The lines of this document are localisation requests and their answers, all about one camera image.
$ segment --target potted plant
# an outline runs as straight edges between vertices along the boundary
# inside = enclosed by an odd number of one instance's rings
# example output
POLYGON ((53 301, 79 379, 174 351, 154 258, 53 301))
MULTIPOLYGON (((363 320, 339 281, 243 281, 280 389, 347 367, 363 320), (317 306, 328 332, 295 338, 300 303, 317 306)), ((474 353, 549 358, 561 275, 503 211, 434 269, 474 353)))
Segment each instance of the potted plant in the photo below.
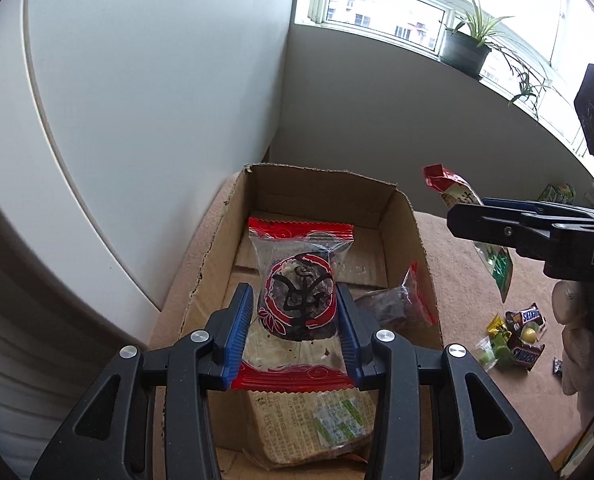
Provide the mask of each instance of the potted plant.
POLYGON ((439 61, 480 80, 479 72, 492 50, 490 40, 499 34, 494 27, 511 16, 486 17, 481 10, 481 4, 477 5, 475 0, 471 0, 471 2, 474 12, 472 14, 466 12, 455 28, 446 28, 446 37, 443 41, 439 61), (464 25, 468 25, 470 35, 459 31, 464 25))
POLYGON ((439 55, 439 61, 479 81, 481 79, 479 73, 486 62, 488 54, 493 49, 498 51, 506 59, 510 72, 519 79, 520 92, 513 96, 508 104, 521 100, 532 105, 535 117, 539 120, 537 109, 539 89, 549 87, 543 84, 533 84, 530 81, 530 76, 539 79, 538 75, 523 62, 515 51, 494 40, 495 37, 503 36, 503 33, 496 30, 495 27, 501 21, 512 18, 512 16, 501 16, 499 18, 487 16, 481 10, 479 0, 477 2, 475 0, 470 1, 474 12, 472 14, 465 12, 464 16, 460 16, 460 21, 455 28, 446 28, 446 36, 439 55), (459 31, 464 25, 468 25, 470 35, 459 31))

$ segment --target red and clear snack wrapper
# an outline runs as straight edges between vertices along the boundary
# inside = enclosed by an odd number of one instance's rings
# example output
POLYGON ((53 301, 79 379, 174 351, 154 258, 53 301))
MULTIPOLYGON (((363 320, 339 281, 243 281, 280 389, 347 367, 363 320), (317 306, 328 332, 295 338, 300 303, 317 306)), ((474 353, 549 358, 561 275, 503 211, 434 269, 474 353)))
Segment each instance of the red and clear snack wrapper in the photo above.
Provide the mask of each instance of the red and clear snack wrapper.
MULTIPOLYGON (((424 167, 426 186, 441 193, 443 203, 450 209, 457 203, 479 204, 481 199, 461 176, 444 168, 441 164, 424 167)), ((477 254, 488 269, 501 294, 501 301, 506 301, 512 281, 512 259, 506 247, 473 242, 477 254)))
POLYGON ((434 324, 435 318, 417 292, 418 266, 417 262, 411 264, 401 285, 364 294, 355 304, 373 313, 382 328, 397 331, 434 324))
POLYGON ((352 388, 337 336, 335 278, 353 226, 248 219, 262 280, 232 388, 325 392, 352 388))

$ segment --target printed label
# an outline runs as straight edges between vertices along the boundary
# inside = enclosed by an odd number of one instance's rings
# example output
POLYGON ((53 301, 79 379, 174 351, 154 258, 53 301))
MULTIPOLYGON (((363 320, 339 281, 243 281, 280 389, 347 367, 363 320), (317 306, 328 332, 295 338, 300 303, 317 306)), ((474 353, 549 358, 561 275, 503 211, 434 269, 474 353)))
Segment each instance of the printed label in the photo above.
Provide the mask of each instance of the printed label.
POLYGON ((539 358, 539 352, 532 352, 525 348, 515 348, 512 350, 512 356, 520 363, 534 365, 539 358))
POLYGON ((539 311, 536 308, 530 308, 528 310, 523 310, 522 312, 523 324, 531 322, 533 319, 537 319, 538 317, 539 311))
POLYGON ((366 434, 356 399, 325 404, 312 415, 322 447, 343 446, 366 434))

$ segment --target hand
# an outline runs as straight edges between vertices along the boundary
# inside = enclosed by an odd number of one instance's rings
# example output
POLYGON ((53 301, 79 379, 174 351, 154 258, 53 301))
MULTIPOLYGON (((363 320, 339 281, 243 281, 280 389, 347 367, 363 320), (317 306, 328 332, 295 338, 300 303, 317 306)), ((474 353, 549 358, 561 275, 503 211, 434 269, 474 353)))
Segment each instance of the hand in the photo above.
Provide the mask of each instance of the hand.
POLYGON ((552 290, 552 310, 565 325, 561 334, 563 393, 579 392, 582 421, 594 412, 594 283, 558 282, 552 290))

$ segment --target spider plant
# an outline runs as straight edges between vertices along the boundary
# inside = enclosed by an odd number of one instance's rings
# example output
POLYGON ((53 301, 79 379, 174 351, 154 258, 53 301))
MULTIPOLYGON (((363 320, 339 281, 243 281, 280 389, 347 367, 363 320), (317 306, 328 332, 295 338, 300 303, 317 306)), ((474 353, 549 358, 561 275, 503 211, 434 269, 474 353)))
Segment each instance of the spider plant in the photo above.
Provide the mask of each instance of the spider plant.
POLYGON ((504 38, 506 41, 513 41, 508 38, 503 31, 497 30, 496 26, 503 20, 512 18, 512 16, 500 16, 494 18, 489 14, 485 14, 481 9, 481 0, 470 0, 473 12, 464 12, 463 16, 459 17, 459 22, 451 30, 451 33, 457 32, 464 25, 468 25, 470 35, 478 43, 477 47, 486 45, 491 49, 498 51, 504 56, 510 72, 519 79, 519 94, 512 96, 508 105, 514 103, 517 100, 521 100, 526 104, 530 104, 532 111, 535 114, 535 118, 539 120, 539 113, 537 103, 539 100, 539 93, 542 88, 550 88, 549 85, 544 84, 533 84, 530 77, 533 77, 532 81, 539 79, 538 74, 532 70, 528 64, 526 64, 513 49, 502 44, 498 38, 504 38))
POLYGON ((499 36, 501 32, 495 29, 497 24, 501 23, 507 18, 512 16, 500 16, 499 18, 493 18, 492 16, 484 15, 481 10, 481 1, 470 0, 474 12, 464 12, 464 17, 457 23, 456 27, 453 28, 453 32, 459 30, 464 25, 468 25, 470 29, 470 35, 472 38, 478 41, 477 46, 488 44, 488 39, 494 36, 499 36))

